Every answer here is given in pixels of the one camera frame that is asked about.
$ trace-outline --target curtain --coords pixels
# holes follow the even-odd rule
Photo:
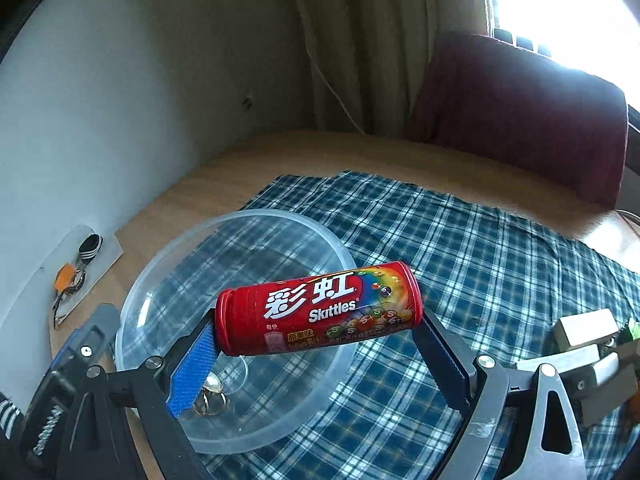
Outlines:
[[[487,34],[490,0],[294,0],[318,130],[402,137],[439,32]]]

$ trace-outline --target blue plaid tablecloth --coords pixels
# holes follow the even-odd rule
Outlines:
[[[640,319],[635,273],[535,222],[413,184],[353,171],[287,175],[245,208],[320,222],[358,266],[405,262],[444,326],[505,363],[552,353],[561,316],[608,307],[620,326]],[[270,446],[204,463],[221,480],[422,480],[461,423],[407,332],[359,343],[330,401]],[[504,416],[480,478],[493,477],[509,425]],[[588,478],[610,478],[637,436],[620,410],[583,430]]]

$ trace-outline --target bright window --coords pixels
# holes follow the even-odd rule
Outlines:
[[[621,0],[497,0],[500,28],[616,84],[640,110],[640,25]]]

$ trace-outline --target orange keychain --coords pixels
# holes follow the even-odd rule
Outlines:
[[[64,264],[56,274],[56,281],[53,282],[53,286],[56,291],[62,292],[70,286],[75,275],[76,268],[71,264]]]

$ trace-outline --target wooden table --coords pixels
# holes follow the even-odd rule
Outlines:
[[[183,231],[236,211],[281,174],[334,176],[342,170],[377,173],[531,218],[640,272],[640,239],[617,213],[578,199],[511,166],[427,144],[362,134],[295,131],[255,136],[222,153],[156,198],[117,232],[124,254],[55,332],[56,354],[98,303],[121,308],[138,274]],[[139,421],[132,432],[150,479],[162,478]]]

